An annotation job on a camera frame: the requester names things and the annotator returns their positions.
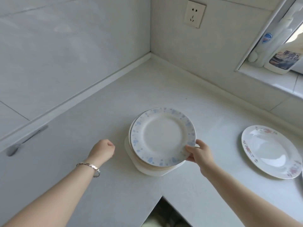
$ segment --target hand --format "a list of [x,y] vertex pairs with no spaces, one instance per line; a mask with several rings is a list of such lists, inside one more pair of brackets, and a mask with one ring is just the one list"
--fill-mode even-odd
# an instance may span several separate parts
[[100,167],[103,163],[109,160],[115,152],[115,145],[108,139],[97,142],[85,160],[87,163]]
[[215,167],[216,164],[212,157],[209,146],[199,139],[196,140],[196,144],[198,144],[200,147],[193,147],[189,145],[185,146],[185,149],[191,153],[187,158],[187,161],[197,163],[200,167],[201,173],[206,176],[207,171]]

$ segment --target kitchen countertop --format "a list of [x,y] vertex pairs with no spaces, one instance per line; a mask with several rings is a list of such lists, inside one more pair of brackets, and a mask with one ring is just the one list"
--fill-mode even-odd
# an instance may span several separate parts
[[149,60],[52,120],[15,156],[0,153],[0,225],[85,159],[99,139],[108,138],[116,154],[100,168],[100,177],[92,180],[67,226],[141,226],[162,196],[193,227],[243,226],[194,163],[163,177],[135,168],[124,138],[138,114],[160,106],[186,114],[219,166],[303,221],[302,176],[279,180],[266,175],[247,158],[240,138],[246,127],[259,124],[286,135],[301,154],[303,140]]

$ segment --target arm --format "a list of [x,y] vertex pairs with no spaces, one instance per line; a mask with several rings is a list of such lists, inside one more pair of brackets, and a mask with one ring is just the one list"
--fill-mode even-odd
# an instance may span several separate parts
[[186,146],[187,160],[199,165],[201,173],[246,227],[303,227],[302,224],[259,197],[214,163],[210,148],[201,140],[198,147]]
[[[99,168],[113,156],[114,151],[115,146],[109,140],[100,140],[94,145],[85,162]],[[78,165],[3,227],[66,226],[94,173],[93,168]]]

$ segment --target bracelet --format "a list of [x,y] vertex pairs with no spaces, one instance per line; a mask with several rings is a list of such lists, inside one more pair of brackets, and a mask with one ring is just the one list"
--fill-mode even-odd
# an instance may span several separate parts
[[87,165],[87,166],[90,166],[90,167],[92,167],[95,171],[98,172],[98,175],[94,175],[94,178],[97,178],[97,177],[100,176],[100,170],[99,170],[96,166],[94,166],[93,164],[81,162],[81,163],[78,163],[76,166],[78,166],[78,165]]

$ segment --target wall socket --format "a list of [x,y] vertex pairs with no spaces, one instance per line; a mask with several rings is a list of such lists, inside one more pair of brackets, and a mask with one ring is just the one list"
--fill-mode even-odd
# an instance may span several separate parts
[[185,11],[184,23],[197,29],[200,28],[205,8],[206,5],[189,0]]

